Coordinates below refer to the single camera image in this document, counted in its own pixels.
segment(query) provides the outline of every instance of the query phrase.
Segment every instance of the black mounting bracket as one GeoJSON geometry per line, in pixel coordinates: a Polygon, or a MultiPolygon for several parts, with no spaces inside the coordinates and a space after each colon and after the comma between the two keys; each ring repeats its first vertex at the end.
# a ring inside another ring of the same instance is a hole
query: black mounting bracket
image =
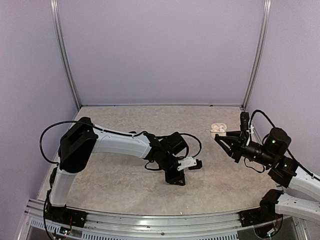
{"type": "Polygon", "coordinates": [[[196,159],[195,161],[196,161],[196,165],[188,167],[189,170],[197,170],[197,169],[201,169],[203,167],[201,160],[196,159]]]}
{"type": "Polygon", "coordinates": [[[282,194],[283,191],[271,189],[260,201],[260,207],[239,212],[241,226],[248,227],[282,218],[283,215],[275,211],[278,198],[282,194]]]}
{"type": "Polygon", "coordinates": [[[44,218],[56,223],[83,228],[86,223],[87,213],[85,211],[67,208],[67,206],[52,206],[48,201],[44,218]]]}
{"type": "Polygon", "coordinates": [[[165,181],[168,184],[184,186],[186,185],[185,173],[183,170],[178,171],[175,167],[167,170],[164,173],[165,181]]]}

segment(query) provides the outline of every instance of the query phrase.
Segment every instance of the beige table surface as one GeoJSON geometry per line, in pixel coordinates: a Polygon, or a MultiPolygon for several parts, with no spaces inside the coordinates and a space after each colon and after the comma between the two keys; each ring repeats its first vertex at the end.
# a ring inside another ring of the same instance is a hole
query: beige table surface
{"type": "MultiPolygon", "coordinates": [[[[276,186],[267,173],[235,163],[210,137],[212,123],[226,123],[239,130],[238,107],[209,106],[116,106],[83,107],[76,119],[90,117],[105,128],[155,135],[175,131],[190,133],[202,142],[199,170],[185,170],[186,185],[168,185],[165,175],[144,169],[146,160],[133,156],[95,153],[71,187],[67,205],[84,210],[134,215],[191,215],[241,210],[259,205],[261,197],[276,186]]],[[[185,137],[190,154],[198,143],[185,137]]],[[[49,175],[38,199],[44,200],[49,175]]]]}

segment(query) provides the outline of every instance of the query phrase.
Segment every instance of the wire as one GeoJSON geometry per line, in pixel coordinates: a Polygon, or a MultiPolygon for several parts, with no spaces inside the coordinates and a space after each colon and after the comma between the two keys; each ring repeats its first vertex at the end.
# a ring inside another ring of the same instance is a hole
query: wire
{"type": "Polygon", "coordinates": [[[246,158],[244,158],[244,165],[245,165],[247,168],[249,168],[249,169],[255,170],[258,174],[262,174],[262,173],[264,173],[264,172],[266,171],[266,168],[265,168],[265,166],[263,166],[263,165],[262,165],[262,167],[263,167],[262,171],[258,171],[258,170],[255,169],[254,167],[248,166],[247,163],[246,163],[246,158]]]}
{"type": "Polygon", "coordinates": [[[178,158],[179,160],[185,159],[185,158],[188,156],[188,154],[189,154],[189,150],[190,150],[189,146],[186,145],[184,156],[178,156],[177,158],[178,158]]]}
{"type": "Polygon", "coordinates": [[[268,122],[272,125],[273,128],[275,128],[276,126],[274,125],[274,123],[270,120],[270,118],[267,116],[267,114],[265,114],[263,111],[256,109],[253,111],[253,113],[251,114],[251,118],[250,118],[250,122],[249,122],[249,131],[250,131],[250,141],[252,141],[252,121],[254,119],[254,116],[256,115],[256,113],[260,113],[262,114],[267,120],[268,122]]]}
{"type": "Polygon", "coordinates": [[[46,193],[46,198],[45,198],[45,201],[44,201],[44,204],[43,204],[43,224],[44,224],[44,230],[47,234],[47,236],[49,237],[49,239],[51,240],[54,240],[51,235],[49,234],[48,232],[48,229],[47,229],[47,224],[46,224],[46,218],[45,218],[45,214],[46,214],[46,206],[47,206],[47,203],[49,201],[49,195],[51,193],[51,189],[46,193]]]}
{"type": "Polygon", "coordinates": [[[280,231],[283,221],[284,221],[284,215],[282,215],[282,217],[281,217],[280,226],[277,228],[276,232],[271,237],[275,236],[280,231]]]}
{"type": "Polygon", "coordinates": [[[290,157],[295,160],[297,163],[298,163],[298,166],[300,168],[302,168],[309,176],[311,176],[313,179],[316,179],[317,181],[320,182],[320,179],[317,178],[311,171],[309,171],[305,166],[303,166],[300,162],[298,162],[295,157],[293,156],[293,154],[290,152],[290,150],[288,149],[287,150],[288,154],[290,155],[290,157]]]}
{"type": "Polygon", "coordinates": [[[269,134],[265,135],[264,138],[262,139],[262,145],[265,144],[265,140],[267,139],[267,137],[269,136],[269,134]]]}
{"type": "Polygon", "coordinates": [[[161,171],[162,168],[161,168],[160,166],[159,166],[159,168],[148,168],[148,167],[147,167],[148,164],[154,163],[154,162],[155,162],[155,161],[149,161],[149,162],[147,162],[147,163],[144,165],[144,168],[147,169],[147,170],[149,170],[149,171],[154,171],[154,172],[156,172],[156,171],[161,171]]]}
{"type": "Polygon", "coordinates": [[[193,155],[192,157],[195,158],[196,156],[198,156],[202,150],[202,144],[201,144],[201,141],[194,135],[190,134],[190,133],[180,133],[180,135],[184,135],[184,136],[189,136],[193,139],[195,139],[198,143],[199,143],[199,151],[196,153],[196,155],[193,155]]]}
{"type": "Polygon", "coordinates": [[[137,134],[128,134],[128,133],[122,133],[122,132],[116,132],[116,131],[111,131],[111,130],[107,130],[107,129],[103,129],[103,128],[100,128],[100,127],[97,127],[95,126],[93,123],[86,123],[86,122],[82,122],[82,121],[76,121],[76,120],[68,120],[68,121],[59,121],[59,122],[56,122],[50,126],[48,126],[42,133],[41,133],[41,136],[40,136],[40,139],[39,139],[39,147],[40,147],[40,152],[41,152],[41,155],[43,156],[43,158],[50,164],[59,164],[59,162],[57,161],[51,161],[47,158],[47,156],[45,155],[44,153],[44,150],[43,150],[43,147],[42,147],[42,141],[43,141],[43,138],[44,138],[44,135],[45,133],[52,129],[53,127],[55,126],[58,126],[58,125],[62,125],[62,124],[82,124],[82,125],[86,125],[86,126],[89,126],[91,128],[94,128],[94,129],[97,129],[99,131],[102,131],[102,132],[105,132],[105,133],[110,133],[110,134],[116,134],[116,135],[121,135],[121,136],[127,136],[127,137],[138,137],[144,133],[147,133],[146,131],[142,131],[140,133],[137,133],[137,134]]]}

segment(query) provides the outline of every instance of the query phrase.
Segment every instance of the purple wall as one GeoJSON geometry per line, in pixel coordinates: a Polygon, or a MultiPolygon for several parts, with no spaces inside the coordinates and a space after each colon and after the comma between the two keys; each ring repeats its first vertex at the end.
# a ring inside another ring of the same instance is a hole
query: purple wall
{"type": "MultiPolygon", "coordinates": [[[[48,170],[39,136],[48,125],[72,119],[76,108],[48,0],[0,1],[0,33],[0,239],[11,240],[48,170]]],[[[50,158],[65,129],[47,135],[50,158]]]]}
{"type": "MultiPolygon", "coordinates": [[[[266,42],[248,109],[261,109],[292,138],[290,150],[320,175],[320,1],[273,0],[266,42]]],[[[261,137],[270,130],[254,119],[261,137]]],[[[320,228],[310,231],[319,239],[320,228]]]]}
{"type": "Polygon", "coordinates": [[[241,105],[263,0],[59,1],[84,105],[241,105]]]}

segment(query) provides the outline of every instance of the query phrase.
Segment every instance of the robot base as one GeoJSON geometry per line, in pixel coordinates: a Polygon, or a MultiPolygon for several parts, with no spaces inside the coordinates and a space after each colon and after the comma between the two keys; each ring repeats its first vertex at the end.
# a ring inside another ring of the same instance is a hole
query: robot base
{"type": "Polygon", "coordinates": [[[271,222],[271,221],[276,220],[277,218],[278,219],[282,218],[282,215],[277,214],[277,213],[262,217],[260,207],[241,211],[241,212],[239,212],[239,215],[240,215],[241,226],[243,228],[248,227],[248,226],[252,226],[252,225],[258,225],[258,224],[271,222]]]}
{"type": "Polygon", "coordinates": [[[67,206],[52,206],[50,202],[48,202],[44,212],[45,219],[79,228],[85,226],[87,215],[85,211],[69,209],[67,206]]]}

